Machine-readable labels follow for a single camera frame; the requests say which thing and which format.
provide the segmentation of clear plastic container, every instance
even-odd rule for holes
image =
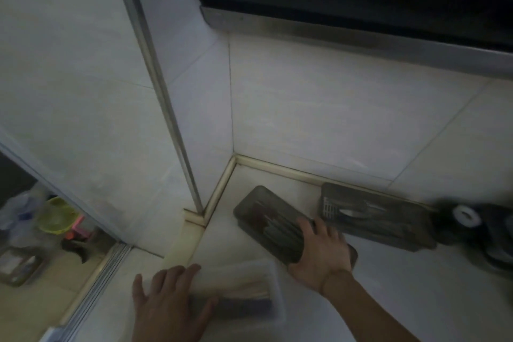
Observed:
[[[190,294],[191,302],[196,302],[190,305],[193,313],[209,297],[220,300],[205,332],[208,337],[275,328],[285,322],[278,275],[270,259],[205,267],[192,281]]]

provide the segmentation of countertop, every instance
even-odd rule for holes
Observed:
[[[234,207],[257,185],[313,216],[319,187],[238,165],[224,190],[192,262],[222,266],[273,258],[238,226]],[[513,283],[473,266],[457,247],[416,253],[347,236],[359,253],[354,275],[365,289],[421,341],[507,341],[513,324]],[[296,283],[276,261],[287,311],[281,329],[233,335],[251,341],[353,341],[331,307]]]

